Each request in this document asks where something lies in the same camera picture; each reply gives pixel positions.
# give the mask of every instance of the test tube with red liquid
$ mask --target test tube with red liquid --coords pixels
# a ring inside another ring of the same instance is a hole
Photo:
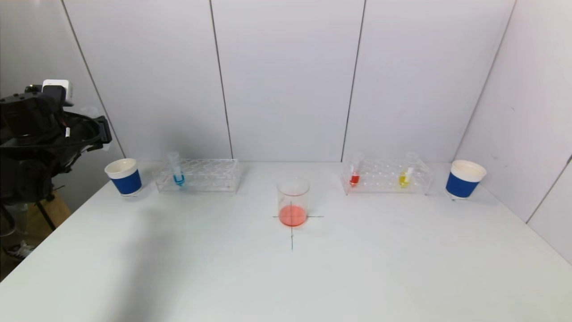
[[[352,160],[349,164],[349,185],[355,187],[359,184],[360,179],[360,171],[362,170],[363,160],[365,159],[365,155],[361,152],[357,152],[353,155]]]
[[[310,184],[301,177],[283,179],[278,188],[278,219],[289,227],[300,226],[308,218]]]

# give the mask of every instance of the red liquid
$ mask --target red liquid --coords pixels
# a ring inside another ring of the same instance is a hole
[[[306,211],[300,206],[286,206],[280,209],[278,219],[286,226],[296,227],[306,221]]]
[[[349,180],[349,185],[352,187],[357,186],[359,183],[359,174],[352,174],[352,178]]]

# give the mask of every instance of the wooden floor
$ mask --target wooden floor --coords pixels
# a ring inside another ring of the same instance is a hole
[[[70,210],[67,205],[63,202],[60,195],[54,192],[55,199],[47,202],[42,201],[42,206],[46,210],[47,214],[50,216],[51,220],[54,222],[55,226],[58,227],[66,219],[70,217]],[[30,204],[28,206],[27,213],[27,225],[26,234],[14,232],[14,234],[7,237],[3,237],[0,242],[2,245],[6,246],[10,244],[17,244],[20,240],[25,240],[29,245],[37,246],[51,233],[50,227],[47,225],[42,214],[40,213],[37,206]],[[9,257],[4,253],[3,250],[0,251],[0,281],[2,281],[16,266],[18,266],[19,261]]]

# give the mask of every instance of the yellow liquid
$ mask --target yellow liquid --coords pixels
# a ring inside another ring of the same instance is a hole
[[[406,188],[407,186],[409,186],[409,181],[406,182],[406,178],[407,178],[407,171],[401,172],[401,174],[399,175],[399,185],[401,186],[401,188]]]

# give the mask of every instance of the white wall panel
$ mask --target white wall panel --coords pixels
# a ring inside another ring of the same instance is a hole
[[[363,0],[213,0],[232,147],[339,161]]]
[[[105,115],[62,3],[0,1],[0,96],[23,93],[25,86],[49,78],[73,83],[75,105],[66,111],[91,117]],[[108,151],[86,153],[72,172],[53,179],[56,187],[65,185],[59,193],[71,211],[109,181],[104,167],[121,158],[114,137]]]
[[[572,165],[568,165],[529,221],[572,264]]]
[[[572,154],[572,2],[519,0],[457,158],[530,218]]]
[[[208,1],[65,5],[126,156],[231,157]]]
[[[514,0],[366,3],[344,157],[356,150],[450,162]]]

